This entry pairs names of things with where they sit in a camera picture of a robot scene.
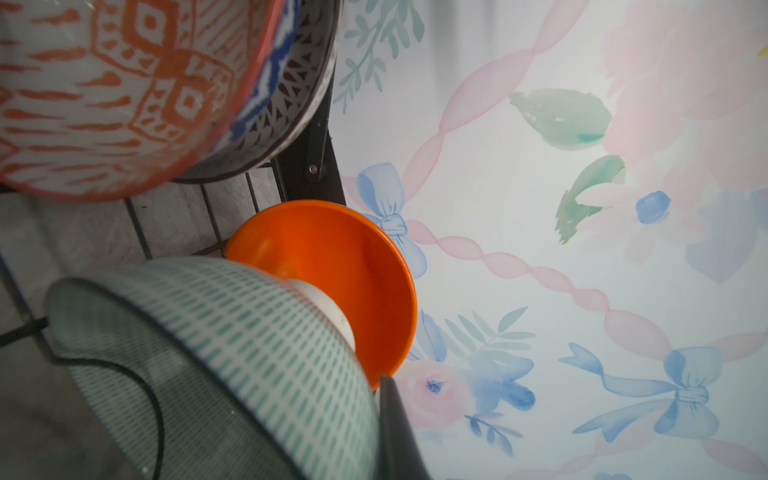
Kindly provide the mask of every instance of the bowl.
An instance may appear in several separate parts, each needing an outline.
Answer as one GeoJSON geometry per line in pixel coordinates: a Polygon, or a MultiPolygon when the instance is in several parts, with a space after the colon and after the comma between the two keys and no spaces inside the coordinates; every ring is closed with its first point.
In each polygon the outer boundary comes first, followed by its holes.
{"type": "Polygon", "coordinates": [[[342,0],[302,0],[285,68],[266,107],[223,149],[174,179],[184,184],[223,180],[263,164],[306,128],[323,101],[336,66],[336,32],[342,0]]]}
{"type": "Polygon", "coordinates": [[[0,181],[113,200],[222,137],[270,53],[283,0],[61,0],[3,9],[0,181]]]}
{"type": "Polygon", "coordinates": [[[61,356],[101,361],[70,372],[147,478],[378,478],[378,414],[355,356],[265,273],[152,260],[61,280],[46,313],[61,356]]]}
{"type": "Polygon", "coordinates": [[[393,376],[413,343],[413,278],[392,240],[343,205],[293,200],[259,212],[227,244],[227,258],[307,282],[341,308],[371,388],[393,376]]]}

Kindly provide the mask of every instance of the bowl rim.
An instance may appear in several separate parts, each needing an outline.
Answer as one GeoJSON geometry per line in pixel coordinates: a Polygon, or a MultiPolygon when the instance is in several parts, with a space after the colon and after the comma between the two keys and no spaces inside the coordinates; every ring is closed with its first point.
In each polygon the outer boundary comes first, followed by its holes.
{"type": "MultiPolygon", "coordinates": [[[[218,387],[219,390],[224,394],[224,396],[226,396],[227,399],[229,399],[230,402],[233,403],[235,408],[239,409],[240,413],[246,419],[251,421],[252,426],[255,427],[255,429],[263,436],[263,438],[265,438],[266,441],[276,449],[276,451],[278,452],[278,455],[283,457],[283,460],[288,465],[288,469],[292,470],[296,474],[296,478],[306,478],[301,468],[299,467],[298,462],[290,456],[288,451],[280,444],[278,439],[274,437],[269,432],[269,430],[266,429],[266,426],[262,425],[261,421],[256,417],[255,412],[252,412],[250,409],[248,409],[248,407],[242,401],[240,401],[240,399],[237,398],[235,393],[232,392],[232,390],[224,382],[224,380],[221,379],[202,359],[198,358],[189,347],[184,345],[181,342],[181,340],[176,338],[173,335],[173,333],[169,332],[151,314],[149,314],[148,312],[145,312],[136,303],[130,301],[129,299],[121,296],[116,292],[113,292],[112,290],[108,289],[106,286],[103,286],[100,283],[97,283],[93,280],[89,280],[87,278],[69,277],[69,278],[60,279],[57,282],[55,282],[53,285],[51,285],[51,288],[49,289],[48,293],[46,293],[45,295],[46,310],[48,310],[48,297],[51,295],[52,292],[54,292],[54,288],[55,287],[61,288],[65,285],[82,288],[83,290],[90,291],[91,293],[94,293],[96,295],[103,296],[105,299],[110,300],[116,305],[122,306],[123,308],[125,308],[126,310],[134,314],[138,320],[143,320],[146,325],[148,325],[151,329],[155,331],[155,333],[159,334],[165,340],[167,340],[173,348],[175,348],[181,355],[183,355],[187,359],[187,361],[189,361],[192,365],[197,367],[203,373],[203,375],[207,375],[208,379],[211,380],[214,383],[214,385],[218,387]]],[[[58,343],[58,341],[56,340],[55,334],[53,335],[53,340],[54,340],[54,343],[58,343]]]]}
{"type": "MultiPolygon", "coordinates": [[[[255,2],[258,0],[248,0],[248,2],[255,2]]],[[[51,190],[42,190],[39,188],[30,187],[25,182],[15,182],[5,178],[5,175],[0,174],[0,181],[21,192],[27,192],[39,197],[53,198],[55,200],[62,200],[67,202],[105,202],[111,200],[120,200],[121,198],[133,197],[135,195],[147,192],[155,187],[159,187],[163,183],[173,179],[177,175],[181,174],[188,167],[205,155],[215,144],[222,135],[229,129],[232,120],[240,112],[245,100],[250,96],[253,90],[253,84],[258,79],[259,73],[266,62],[269,53],[272,51],[272,43],[274,41],[277,25],[280,23],[280,18],[283,14],[283,5],[286,0],[266,0],[269,4],[266,7],[264,15],[264,24],[257,43],[257,49],[251,58],[245,75],[240,80],[240,85],[235,90],[232,98],[227,102],[227,106],[224,108],[224,113],[217,120],[216,126],[209,130],[205,139],[198,143],[193,149],[187,152],[183,157],[179,158],[168,168],[158,171],[155,174],[150,175],[141,182],[133,182],[128,187],[122,188],[116,191],[98,192],[98,193],[85,193],[85,194],[65,194],[62,192],[54,192],[51,190]]]]}
{"type": "MultiPolygon", "coordinates": [[[[274,159],[296,140],[296,138],[304,131],[308,123],[312,120],[312,117],[315,115],[315,113],[319,110],[323,97],[328,93],[330,88],[333,88],[333,70],[336,69],[336,54],[338,52],[338,41],[336,40],[336,35],[341,30],[343,2],[344,0],[333,0],[333,25],[329,35],[329,42],[325,50],[325,58],[323,59],[323,63],[320,65],[320,68],[318,69],[319,74],[317,75],[317,79],[314,81],[312,87],[310,88],[310,94],[307,96],[306,101],[297,112],[296,117],[287,126],[285,131],[272,142],[272,144],[264,151],[263,154],[257,158],[247,161],[241,167],[220,174],[210,175],[208,177],[175,177],[171,180],[172,182],[175,184],[196,185],[208,184],[210,182],[218,182],[220,180],[232,178],[236,175],[242,174],[247,170],[250,170],[251,168],[256,168],[259,165],[274,159]]],[[[241,138],[239,138],[238,141],[245,138],[245,136],[248,134],[248,131],[241,138]]]]}
{"type": "MultiPolygon", "coordinates": [[[[287,202],[282,202],[281,204],[273,205],[272,207],[265,208],[264,210],[260,211],[258,214],[251,217],[249,220],[247,220],[243,225],[240,226],[240,228],[237,229],[237,231],[232,235],[229,242],[227,242],[227,247],[225,248],[225,253],[227,250],[229,250],[230,245],[232,244],[233,240],[236,240],[237,237],[242,237],[245,233],[244,227],[251,223],[252,220],[255,220],[256,217],[258,217],[260,214],[263,214],[267,211],[272,211],[272,213],[277,213],[282,210],[292,210],[296,208],[304,208],[304,207],[319,207],[327,210],[334,210],[336,212],[339,212],[341,214],[346,215],[347,217],[352,218],[353,220],[358,221],[360,224],[362,224],[364,227],[367,227],[369,231],[373,232],[374,235],[376,235],[380,240],[383,241],[383,243],[389,248],[389,250],[395,254],[395,258],[397,259],[397,263],[402,269],[403,273],[406,275],[406,279],[408,280],[408,291],[410,292],[410,296],[412,299],[412,308],[411,308],[411,318],[410,318],[410,324],[409,324],[409,334],[408,334],[408,342],[404,350],[399,354],[399,356],[396,359],[396,363],[393,364],[392,367],[386,372],[382,372],[381,375],[387,375],[387,376],[394,376],[395,373],[400,369],[402,364],[406,361],[408,358],[408,353],[411,349],[411,345],[413,344],[413,340],[416,335],[416,327],[419,322],[419,301],[418,297],[416,296],[416,287],[413,282],[413,275],[411,275],[411,270],[408,268],[408,264],[406,263],[405,257],[400,252],[400,249],[395,245],[395,242],[392,241],[391,238],[389,238],[389,235],[387,235],[384,230],[379,228],[375,223],[373,223],[370,219],[368,219],[365,215],[354,211],[353,209],[347,207],[346,205],[341,204],[335,204],[333,202],[325,201],[325,200],[289,200],[287,202]]],[[[227,259],[231,260],[233,262],[240,263],[237,260],[233,260],[229,258],[229,255],[227,255],[227,259]]],[[[379,377],[376,377],[376,381],[373,383],[369,383],[371,386],[372,391],[376,391],[381,386],[381,381],[379,377]]]]}

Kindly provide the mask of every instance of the blue bow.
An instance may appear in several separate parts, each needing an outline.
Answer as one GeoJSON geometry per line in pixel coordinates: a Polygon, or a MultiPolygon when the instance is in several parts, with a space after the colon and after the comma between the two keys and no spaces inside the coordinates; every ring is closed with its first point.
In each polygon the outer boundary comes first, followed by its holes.
{"type": "Polygon", "coordinates": [[[664,371],[673,384],[606,375],[603,364],[592,352],[575,343],[569,346],[574,355],[560,361],[599,375],[608,392],[630,397],[675,392],[674,399],[649,400],[595,417],[575,429],[574,433],[601,429],[605,440],[610,443],[632,422],[662,408],[667,408],[667,411],[656,422],[656,433],[686,439],[706,439],[717,432],[720,421],[704,406],[710,400],[706,387],[720,377],[723,369],[723,360],[717,347],[677,349],[667,355],[664,371]]]}
{"type": "Polygon", "coordinates": [[[362,201],[375,214],[364,215],[392,238],[406,259],[413,278],[424,275],[427,259],[422,249],[406,236],[408,227],[400,217],[402,207],[406,204],[406,192],[402,189],[395,167],[389,162],[368,167],[360,172],[356,183],[362,201]]]}

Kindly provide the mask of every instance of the red and white patterned bowl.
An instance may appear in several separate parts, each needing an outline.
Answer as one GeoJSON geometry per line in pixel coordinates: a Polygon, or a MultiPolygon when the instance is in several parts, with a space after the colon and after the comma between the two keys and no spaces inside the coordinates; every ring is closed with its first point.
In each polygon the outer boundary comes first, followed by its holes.
{"type": "Polygon", "coordinates": [[[0,2],[0,181],[113,200],[170,180],[227,130],[283,0],[0,2]]]}

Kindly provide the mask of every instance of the orange bowl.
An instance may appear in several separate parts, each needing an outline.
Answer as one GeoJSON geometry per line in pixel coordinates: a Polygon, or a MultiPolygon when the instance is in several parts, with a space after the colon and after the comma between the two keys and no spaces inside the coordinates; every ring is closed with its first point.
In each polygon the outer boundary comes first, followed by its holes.
{"type": "Polygon", "coordinates": [[[363,215],[320,200],[278,204],[235,232],[227,258],[327,293],[352,327],[373,390],[405,361],[418,315],[413,278],[397,246],[363,215]]]}

